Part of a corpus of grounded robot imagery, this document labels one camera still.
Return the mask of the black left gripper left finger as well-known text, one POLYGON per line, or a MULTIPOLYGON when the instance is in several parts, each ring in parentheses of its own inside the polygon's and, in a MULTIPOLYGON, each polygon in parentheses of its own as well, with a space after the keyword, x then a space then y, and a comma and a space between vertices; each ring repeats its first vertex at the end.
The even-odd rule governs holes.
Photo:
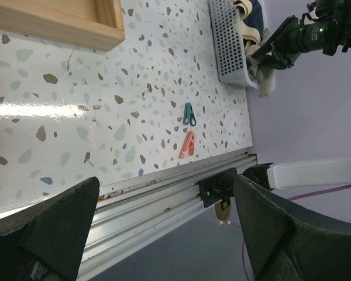
POLYGON ((90 177, 0 219, 0 280, 76 280, 100 183, 90 177))

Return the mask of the beige grey underwear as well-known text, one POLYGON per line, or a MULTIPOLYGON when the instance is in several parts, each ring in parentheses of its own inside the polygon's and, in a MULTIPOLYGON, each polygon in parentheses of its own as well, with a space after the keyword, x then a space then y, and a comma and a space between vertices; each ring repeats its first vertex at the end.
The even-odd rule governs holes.
POLYGON ((272 68, 262 66, 261 60, 254 59, 251 55, 246 56, 249 75, 256 80, 259 86, 259 97, 266 98, 271 96, 274 90, 274 74, 272 68))

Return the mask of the pink clothespin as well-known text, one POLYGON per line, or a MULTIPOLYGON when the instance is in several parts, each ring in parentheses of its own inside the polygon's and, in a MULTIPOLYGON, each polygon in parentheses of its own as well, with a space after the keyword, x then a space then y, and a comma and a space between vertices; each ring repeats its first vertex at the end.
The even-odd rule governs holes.
POLYGON ((195 134, 193 133, 193 131, 189 131, 187 133, 187 136, 185 137, 184 143, 180 150, 179 158, 180 159, 185 158, 186 154, 188 154, 188 156, 193 156, 194 144, 195 144, 195 134))

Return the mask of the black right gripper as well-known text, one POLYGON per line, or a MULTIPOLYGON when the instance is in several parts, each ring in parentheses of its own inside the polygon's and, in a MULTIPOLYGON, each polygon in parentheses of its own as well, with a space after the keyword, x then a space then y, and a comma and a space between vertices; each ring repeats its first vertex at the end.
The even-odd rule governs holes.
POLYGON ((248 59, 261 59, 259 66, 275 70, 291 68, 305 50, 305 27, 298 18, 289 16, 273 33, 263 32, 263 40, 245 48, 248 59))

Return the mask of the teal clothespin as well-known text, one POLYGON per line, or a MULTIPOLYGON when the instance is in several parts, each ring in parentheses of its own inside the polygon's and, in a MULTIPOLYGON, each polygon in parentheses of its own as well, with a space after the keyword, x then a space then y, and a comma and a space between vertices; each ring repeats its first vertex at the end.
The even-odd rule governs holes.
POLYGON ((190 102, 187 102, 185 104, 184 108, 184 116, 183 116, 183 124, 184 125, 190 125, 190 126, 196 126, 197 121, 195 118, 194 110, 192 108, 192 104, 190 102))

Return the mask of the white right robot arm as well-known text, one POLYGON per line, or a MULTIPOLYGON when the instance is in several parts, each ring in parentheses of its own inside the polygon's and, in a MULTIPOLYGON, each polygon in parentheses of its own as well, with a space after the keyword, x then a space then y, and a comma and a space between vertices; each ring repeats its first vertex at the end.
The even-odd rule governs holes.
POLYGON ((302 18, 289 16, 252 54, 251 66, 274 70, 291 68, 302 53, 322 50, 333 56, 338 47, 351 48, 351 1, 314 1, 302 18))

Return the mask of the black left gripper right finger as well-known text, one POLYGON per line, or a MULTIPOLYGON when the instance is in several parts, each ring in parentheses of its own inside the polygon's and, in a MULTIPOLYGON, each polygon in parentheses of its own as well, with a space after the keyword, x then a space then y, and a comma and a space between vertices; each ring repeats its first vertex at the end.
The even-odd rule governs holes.
POLYGON ((256 280, 351 280, 351 223, 238 175, 233 193, 256 280))

